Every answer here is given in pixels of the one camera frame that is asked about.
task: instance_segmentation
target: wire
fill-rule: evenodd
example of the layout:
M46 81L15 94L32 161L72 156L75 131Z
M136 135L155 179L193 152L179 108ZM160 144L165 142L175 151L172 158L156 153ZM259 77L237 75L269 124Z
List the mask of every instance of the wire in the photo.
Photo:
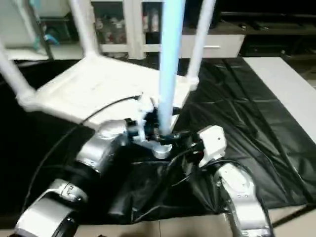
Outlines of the wire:
M87 118L85 118L83 121L81 121L79 124L76 124L74 125L72 128L70 128L68 130L68 132L66 134L64 134L51 148L50 150L46 153L46 155L44 156L44 158L40 161L39 165L36 167L35 169L35 172L31 178L31 181L30 181L30 184L29 184L29 187L28 187L28 191L27 191L27 194L24 198L24 203L23 203L23 206L22 206L22 210L21 210L21 214L23 214L23 212L25 211L26 209L26 206L27 206L27 203L28 203L28 200L30 198L30 195L31 195L31 190L32 190L32 187L33 187L33 184L36 180L36 177L37 175L39 174L40 172L40 169L42 168L42 166L44 165L44 163L48 160L48 158L50 157L50 155L58 148L58 146L67 138L69 137L75 130L77 130L79 127L81 127L84 123L86 123L89 119L91 119L92 117L94 117L95 115L97 115L98 113L102 112L103 110L107 109L108 107L114 105L114 104L117 104L117 103L120 103L120 102L123 102L123 101L126 101L126 100L132 100L132 99L135 99L135 100L138 100L139 99L139 95L136 95L136 96L130 96L130 97L125 97L125 98L122 98L122 99L119 99L119 100L116 100L114 102L111 102L110 104L107 104L105 106L103 106L102 108L98 109L97 111L93 112L91 115L89 115Z

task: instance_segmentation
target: black plastic sheet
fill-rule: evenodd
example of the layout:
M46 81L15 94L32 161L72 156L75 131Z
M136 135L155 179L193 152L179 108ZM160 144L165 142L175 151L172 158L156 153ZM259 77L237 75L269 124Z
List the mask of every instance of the black plastic sheet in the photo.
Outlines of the black plastic sheet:
M156 57L132 62L158 69ZM19 62L36 88L74 63ZM179 74L185 75L187 66L188 60L180 60ZM268 208L314 203L316 145L250 67L242 59L206 60L199 76L200 84L184 105L175 130L222 126L228 142L226 157L251 170ZM9 228L19 216L39 161L73 124L41 112L24 112L5 83L0 84L0 98L0 225ZM65 163L74 159L92 132L82 128L56 150L40 172L30 202L62 172ZM211 173L188 168L183 157L172 159L176 155L158 160L135 145L122 149L97 194L91 197L83 221L132 224L222 213L222 200ZM173 186L186 176L185 171L192 175Z

